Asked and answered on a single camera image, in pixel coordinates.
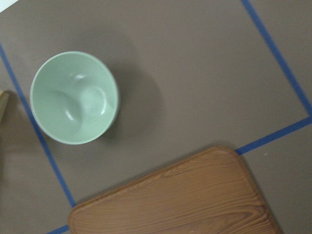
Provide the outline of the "mint green bowl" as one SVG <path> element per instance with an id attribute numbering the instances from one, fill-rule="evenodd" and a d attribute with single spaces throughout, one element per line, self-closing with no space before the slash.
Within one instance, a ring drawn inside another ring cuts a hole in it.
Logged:
<path id="1" fill-rule="evenodd" d="M 115 122 L 119 88 L 98 58 L 79 51 L 57 54 L 37 71 L 30 105 L 38 126 L 53 140 L 69 145 L 91 142 Z"/>

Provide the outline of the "wooden cutting board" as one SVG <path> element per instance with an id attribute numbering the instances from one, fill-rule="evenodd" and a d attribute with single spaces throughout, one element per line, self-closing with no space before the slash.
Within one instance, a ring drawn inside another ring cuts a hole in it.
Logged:
<path id="1" fill-rule="evenodd" d="M 247 165 L 221 146 L 77 205 L 73 234 L 279 234 Z"/>

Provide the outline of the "light wooden stand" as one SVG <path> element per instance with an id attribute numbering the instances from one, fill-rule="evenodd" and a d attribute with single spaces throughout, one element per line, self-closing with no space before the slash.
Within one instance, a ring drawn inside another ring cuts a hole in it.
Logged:
<path id="1" fill-rule="evenodd" d="M 9 100 L 9 92 L 1 90 L 0 91 L 0 122 L 2 122 L 8 100 Z"/>

